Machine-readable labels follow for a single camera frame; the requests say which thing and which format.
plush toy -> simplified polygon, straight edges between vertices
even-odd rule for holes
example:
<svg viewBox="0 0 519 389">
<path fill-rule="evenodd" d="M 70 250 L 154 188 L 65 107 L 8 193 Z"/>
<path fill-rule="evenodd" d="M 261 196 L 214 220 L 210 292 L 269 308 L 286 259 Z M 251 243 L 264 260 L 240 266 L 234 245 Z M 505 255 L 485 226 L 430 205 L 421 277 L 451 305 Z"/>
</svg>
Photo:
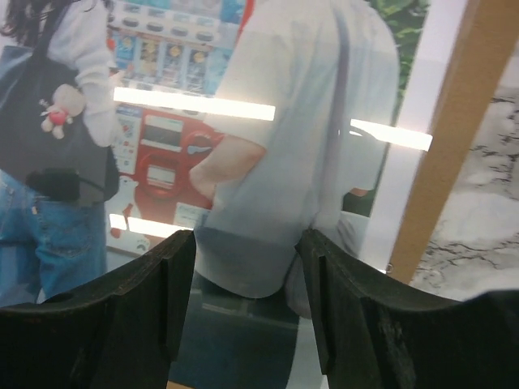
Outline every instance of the plush toy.
<svg viewBox="0 0 519 389">
<path fill-rule="evenodd" d="M 53 95 L 53 104 L 41 104 L 46 107 L 41 116 L 46 116 L 41 129 L 44 132 L 52 132 L 56 139 L 63 139 L 65 133 L 63 126 L 72 124 L 73 118 L 80 115 L 85 108 L 86 100 L 83 94 L 68 84 L 63 84 L 56 89 Z"/>
</svg>

white shirt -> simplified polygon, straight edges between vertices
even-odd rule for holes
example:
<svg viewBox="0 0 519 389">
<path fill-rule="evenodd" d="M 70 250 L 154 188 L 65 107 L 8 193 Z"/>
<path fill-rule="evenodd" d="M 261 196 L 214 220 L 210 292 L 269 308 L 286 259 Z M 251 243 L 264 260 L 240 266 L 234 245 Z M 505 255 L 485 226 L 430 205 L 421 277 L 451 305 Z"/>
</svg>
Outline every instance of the white shirt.
<svg viewBox="0 0 519 389">
<path fill-rule="evenodd" d="M 7 1 L 0 0 L 2 23 L 6 8 Z M 114 89 L 108 68 L 112 55 L 106 44 L 107 19 L 108 11 L 101 0 L 73 2 L 48 52 L 50 59 L 79 72 L 76 82 L 87 101 L 84 123 L 94 142 L 102 147 L 112 144 L 116 135 Z M 15 42 L 0 36 L 0 52 L 4 45 Z"/>
<path fill-rule="evenodd" d="M 348 29 L 349 69 L 337 184 L 320 198 L 328 121 L 341 37 L 333 8 Z M 206 123 L 267 150 L 243 179 L 217 187 L 217 204 L 195 229 L 198 272 L 246 297 L 283 285 L 294 245 L 312 222 L 331 231 L 342 196 L 374 187 L 385 143 L 350 134 L 349 120 L 390 124 L 398 56 L 391 32 L 361 0 L 269 0 L 255 10 L 217 97 L 276 107 L 272 122 L 211 115 Z"/>
</svg>

black bag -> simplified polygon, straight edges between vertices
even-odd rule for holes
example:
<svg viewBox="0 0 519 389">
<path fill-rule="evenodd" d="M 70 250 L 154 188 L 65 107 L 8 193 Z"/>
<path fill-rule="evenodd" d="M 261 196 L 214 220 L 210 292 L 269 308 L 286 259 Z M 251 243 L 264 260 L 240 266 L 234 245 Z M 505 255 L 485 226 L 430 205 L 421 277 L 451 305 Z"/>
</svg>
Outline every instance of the black bag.
<svg viewBox="0 0 519 389">
<path fill-rule="evenodd" d="M 114 196 L 119 180 L 111 147 L 84 125 L 78 72 L 47 58 L 68 8 L 48 14 L 35 49 L 6 46 L 0 57 L 0 169 L 51 200 L 88 206 Z"/>
</svg>

vending machine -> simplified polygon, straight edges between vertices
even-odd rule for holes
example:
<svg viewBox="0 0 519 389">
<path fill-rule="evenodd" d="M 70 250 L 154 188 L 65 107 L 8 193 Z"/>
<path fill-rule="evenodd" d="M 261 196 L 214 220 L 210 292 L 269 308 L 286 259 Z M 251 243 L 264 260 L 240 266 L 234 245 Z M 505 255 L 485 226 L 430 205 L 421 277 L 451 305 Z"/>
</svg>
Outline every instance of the vending machine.
<svg viewBox="0 0 519 389">
<path fill-rule="evenodd" d="M 116 1 L 109 46 L 123 86 L 213 96 L 253 8 L 253 0 Z M 106 204 L 107 245 L 142 254 L 168 227 L 194 228 L 208 214 L 212 204 L 191 187 L 189 171 L 221 135 L 194 110 L 126 104 L 117 116 L 120 189 Z"/>
</svg>

jeans pocket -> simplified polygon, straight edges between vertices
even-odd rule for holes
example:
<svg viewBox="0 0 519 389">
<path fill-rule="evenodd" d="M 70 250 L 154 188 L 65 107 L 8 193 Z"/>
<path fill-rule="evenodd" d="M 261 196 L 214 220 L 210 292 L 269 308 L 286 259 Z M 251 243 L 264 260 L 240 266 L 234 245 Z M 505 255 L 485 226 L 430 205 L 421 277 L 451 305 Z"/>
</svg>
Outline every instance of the jeans pocket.
<svg viewBox="0 0 519 389">
<path fill-rule="evenodd" d="M 51 254 L 73 258 L 92 246 L 90 208 L 67 203 L 36 200 L 37 218 L 44 250 Z"/>
<path fill-rule="evenodd" d="M 15 197 L 15 190 L 11 188 L 3 179 L 3 174 L 0 173 L 0 237 L 7 228 L 10 220 L 11 208 L 13 205 L 13 198 Z"/>
</svg>

